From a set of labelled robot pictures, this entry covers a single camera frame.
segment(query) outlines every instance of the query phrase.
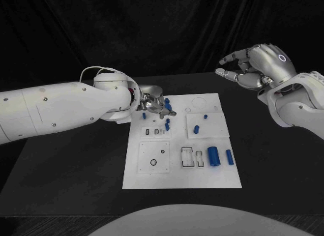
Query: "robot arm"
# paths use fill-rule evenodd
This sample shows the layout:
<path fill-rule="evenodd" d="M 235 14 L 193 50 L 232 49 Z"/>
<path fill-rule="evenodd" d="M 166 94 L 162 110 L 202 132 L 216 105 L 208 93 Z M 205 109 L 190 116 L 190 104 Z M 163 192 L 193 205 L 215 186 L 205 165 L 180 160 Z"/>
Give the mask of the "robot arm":
<path fill-rule="evenodd" d="M 154 91 L 159 96 L 150 97 Z M 98 74 L 94 87 L 71 82 L 0 92 L 0 144 L 74 129 L 98 119 L 130 122 L 131 113 L 149 110 L 147 101 L 162 98 L 159 86 L 144 91 L 120 71 Z M 160 102 L 154 106 L 156 113 L 176 115 Z"/>
<path fill-rule="evenodd" d="M 290 57 L 272 44 L 233 52 L 221 64 L 235 59 L 246 74 L 222 68 L 216 74 L 258 91 L 280 126 L 304 127 L 324 139 L 324 76 L 317 71 L 297 74 Z"/>

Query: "dark background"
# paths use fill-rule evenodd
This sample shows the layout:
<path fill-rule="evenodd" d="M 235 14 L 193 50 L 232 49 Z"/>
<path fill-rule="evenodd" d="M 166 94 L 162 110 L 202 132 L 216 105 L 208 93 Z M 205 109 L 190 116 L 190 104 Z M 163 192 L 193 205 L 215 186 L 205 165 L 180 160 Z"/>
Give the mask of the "dark background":
<path fill-rule="evenodd" d="M 75 81 L 91 65 L 131 77 L 212 72 L 257 43 L 324 75 L 324 0 L 3 0 L 0 91 Z M 0 146 L 0 190 L 25 143 Z"/>

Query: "dark table surface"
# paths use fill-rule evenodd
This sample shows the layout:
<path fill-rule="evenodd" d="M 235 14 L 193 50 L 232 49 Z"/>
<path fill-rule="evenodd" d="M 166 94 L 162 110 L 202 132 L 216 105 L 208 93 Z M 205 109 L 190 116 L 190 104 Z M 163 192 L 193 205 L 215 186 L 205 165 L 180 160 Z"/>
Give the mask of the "dark table surface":
<path fill-rule="evenodd" d="M 324 140 L 277 125 L 257 92 L 215 73 L 134 80 L 166 95 L 219 93 L 242 189 L 123 190 L 130 124 L 98 120 L 29 139 L 0 194 L 0 216 L 126 215 L 167 204 L 324 214 Z"/>

